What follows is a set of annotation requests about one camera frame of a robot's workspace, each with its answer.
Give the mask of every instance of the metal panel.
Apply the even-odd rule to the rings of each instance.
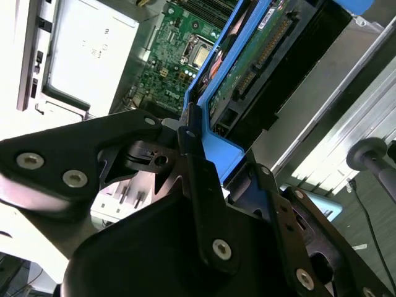
[[[381,72],[319,145],[293,173],[293,177],[336,194],[358,173],[346,163],[357,141],[379,137],[396,139],[396,58]]]
[[[118,76],[114,75],[111,78],[113,81],[113,94],[110,97],[106,97],[104,100],[99,100],[97,96],[93,96],[93,92],[96,90],[97,87],[91,87],[87,92],[89,93],[89,99],[86,98],[72,98],[69,94],[61,93],[55,91],[53,88],[48,87],[48,81],[53,78],[53,75],[50,75],[51,69],[51,60],[53,58],[53,54],[57,52],[57,48],[55,46],[57,40],[57,33],[60,29],[64,29],[65,23],[63,22],[64,19],[62,18],[62,9],[64,10],[64,6],[70,5],[69,2],[76,2],[76,1],[67,1],[67,4],[59,3],[57,0],[52,0],[51,4],[44,2],[43,9],[41,10],[40,17],[46,19],[49,22],[54,22],[54,30],[50,34],[43,30],[39,30],[38,32],[38,50],[43,53],[43,62],[41,65],[41,71],[39,73],[33,73],[33,78],[37,80],[37,96],[35,102],[33,102],[33,106],[35,103],[39,102],[39,106],[36,106],[37,110],[40,110],[41,113],[45,113],[46,110],[42,107],[46,105],[47,102],[51,104],[60,106],[61,108],[65,108],[67,110],[72,111],[73,113],[81,114],[83,118],[87,117],[87,110],[89,109],[89,104],[85,103],[85,101],[90,101],[91,107],[90,113],[94,116],[102,116],[105,114],[98,114],[95,112],[95,104],[102,103],[105,101],[105,107],[110,107],[113,102],[117,105],[121,101],[121,98],[125,95],[125,93],[130,89],[131,85],[134,83],[134,79],[138,77],[145,65],[145,57],[148,57],[149,53],[149,40],[152,35],[152,32],[155,30],[156,26],[161,24],[161,11],[163,9],[166,0],[159,0],[155,1],[155,3],[148,3],[144,7],[136,6],[134,1],[117,1],[117,0],[99,0],[99,1],[77,1],[80,3],[95,3],[94,6],[100,6],[102,8],[102,12],[104,13],[105,17],[103,20],[97,20],[95,25],[89,24],[86,20],[84,23],[86,27],[91,28],[93,32],[95,28],[99,30],[102,28],[104,24],[107,22],[112,22],[109,20],[111,16],[115,17],[119,20],[135,20],[139,23],[139,28],[136,33],[136,37],[134,38],[132,47],[131,43],[133,40],[133,34],[125,33],[120,36],[117,43],[123,45],[124,48],[124,57],[125,63],[122,67],[119,68]],[[71,63],[76,64],[75,72],[80,73],[79,69],[81,68],[80,64],[75,62],[75,57],[71,59]]]
[[[286,190],[290,185],[283,184],[280,186],[281,190]],[[324,214],[324,216],[332,222],[341,212],[341,204],[335,203],[334,201],[328,200],[325,197],[311,193],[309,191],[304,191],[304,193],[312,200],[316,207]]]
[[[380,26],[352,20],[280,110],[275,124],[257,138],[252,146],[257,162],[277,174],[388,32],[381,35]]]
[[[48,83],[87,102],[91,114],[105,116],[139,23],[96,0],[61,6]]]
[[[39,264],[56,282],[62,283],[69,258],[97,230],[90,216],[81,222],[48,220],[0,203],[0,251]]]
[[[41,0],[28,1],[25,4],[18,2],[15,12],[17,16],[15,20],[17,22],[17,25],[15,26],[15,41],[21,42],[21,44],[18,45],[18,43],[16,43],[16,45],[21,46],[22,42],[24,43],[17,97],[17,110],[19,111],[27,109],[30,98],[33,63],[32,56],[35,52],[37,42],[37,19],[40,7]]]
[[[56,287],[54,280],[38,264],[34,262],[30,263],[27,282],[35,291],[44,292],[47,294],[54,293]]]

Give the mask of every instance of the bolt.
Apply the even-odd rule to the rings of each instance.
[[[363,294],[365,297],[376,297],[369,288],[363,288]]]
[[[187,131],[187,135],[191,137],[195,137],[194,133],[192,133],[191,131]]]
[[[88,177],[79,170],[69,170],[63,174],[63,181],[69,187],[84,187],[88,183]]]
[[[153,119],[148,118],[148,117],[145,117],[145,118],[144,118],[144,121],[145,121],[147,124],[155,125],[155,121],[154,121]]]
[[[312,291],[315,288],[314,281],[304,269],[297,269],[296,276],[300,284],[302,284],[305,289]]]
[[[304,194],[302,192],[300,192],[299,190],[295,190],[295,193],[296,193],[297,197],[299,197],[300,199],[304,198]]]
[[[212,244],[213,251],[219,257],[221,260],[227,261],[231,259],[231,248],[222,239],[215,239],[215,241]]]
[[[271,171],[269,171],[267,167],[262,167],[261,170],[262,170],[262,172],[264,172],[266,175],[270,175],[270,174],[271,174]]]
[[[17,164],[23,169],[35,170],[44,165],[44,159],[36,153],[21,153],[17,157]]]

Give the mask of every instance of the metal frame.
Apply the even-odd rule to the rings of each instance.
[[[62,283],[73,252],[97,232],[90,218],[77,223],[54,222],[0,203],[1,251],[39,264]]]
[[[395,21],[396,18],[372,45],[372,51],[368,51],[356,65],[358,69],[363,67],[364,71],[352,82],[351,77],[347,77],[347,83],[342,88],[345,94],[337,93],[333,110],[339,113],[344,110],[344,114],[334,123],[333,119],[329,123],[328,120],[319,122],[318,128],[305,140],[309,145],[319,138],[317,146],[309,155],[298,152],[296,159],[300,159],[300,163],[292,157],[287,168],[293,177],[291,183],[322,194],[336,194],[348,179],[353,179],[357,174],[345,161],[353,144],[367,137],[380,137],[387,143],[395,139],[391,120],[394,117]],[[325,130],[323,125],[331,127]],[[325,133],[318,137],[320,131]]]
[[[21,37],[24,33],[24,49],[22,54],[22,68],[20,71],[19,91],[17,97],[17,110],[24,111],[28,107],[30,98],[30,88],[32,86],[33,54],[37,46],[37,21],[40,15],[42,0],[33,0],[28,3],[17,3],[16,22],[23,26],[25,22],[25,13],[27,10],[27,19],[25,30],[16,32]]]
[[[366,22],[361,26],[352,20],[279,111],[279,119],[252,145],[256,160],[275,174],[286,166],[297,146],[359,73],[373,51],[378,50],[388,33],[388,29],[383,31],[376,24]],[[353,50],[345,51],[351,46]]]

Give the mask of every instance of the black cable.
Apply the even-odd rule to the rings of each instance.
[[[363,210],[364,216],[366,217],[366,220],[367,220],[367,224],[369,225],[369,229],[370,229],[372,240],[374,241],[374,245],[376,246],[377,252],[379,254],[379,258],[381,259],[382,265],[384,266],[384,269],[385,269],[385,272],[386,272],[386,274],[387,274],[387,276],[389,278],[390,284],[392,285],[392,289],[394,291],[394,294],[396,294],[395,281],[393,280],[392,274],[390,274],[390,271],[388,269],[388,266],[386,265],[384,256],[382,255],[381,248],[379,247],[379,244],[378,244],[378,241],[377,241],[377,237],[376,237],[376,234],[374,232],[374,228],[372,227],[372,224],[371,224],[369,213],[368,213],[367,209],[364,207],[364,205],[363,205],[363,203],[360,200],[360,197],[358,195],[358,187],[357,187],[356,181],[354,179],[352,179],[351,181],[349,181],[349,185],[351,186],[353,192],[355,193],[356,200],[358,201],[361,209]]]
[[[23,291],[26,287],[28,287],[31,283],[33,283],[36,279],[38,279],[40,277],[40,275],[43,273],[43,269],[41,269],[41,272],[30,282],[28,282],[26,285],[24,285],[22,288],[20,288],[19,290],[17,290],[14,294],[10,295],[10,297],[14,297],[17,296],[17,294],[19,294],[21,291]]]

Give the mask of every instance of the cable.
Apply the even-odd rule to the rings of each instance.
[[[10,295],[10,297],[14,297],[17,296],[17,294],[19,294],[21,291],[23,291],[26,287],[28,287],[31,283],[33,283],[36,279],[38,279],[40,277],[40,275],[43,273],[43,269],[41,269],[41,272],[30,282],[28,282],[26,285],[24,285],[22,288],[20,288],[19,290],[17,290],[14,294]]]
[[[358,195],[358,187],[357,187],[356,181],[354,179],[352,179],[348,183],[351,186],[353,192],[355,193],[356,200],[358,201],[361,209],[363,210],[364,216],[366,217],[366,220],[367,220],[367,224],[369,225],[369,229],[370,229],[372,240],[374,241],[374,245],[376,246],[377,252],[379,254],[379,258],[381,259],[382,265],[384,266],[384,269],[385,269],[385,272],[386,272],[386,274],[387,274],[387,276],[389,278],[390,284],[392,285],[392,289],[393,289],[394,293],[396,294],[395,281],[392,278],[392,274],[390,274],[390,271],[389,271],[388,266],[386,265],[384,256],[382,255],[381,248],[379,247],[379,244],[377,242],[376,234],[374,232],[374,228],[372,227],[369,213],[368,213],[367,209],[364,207],[364,205],[363,205],[363,203],[360,200],[360,197]]]
[[[146,3],[148,3],[150,0],[137,0],[136,5],[137,6],[145,6]]]

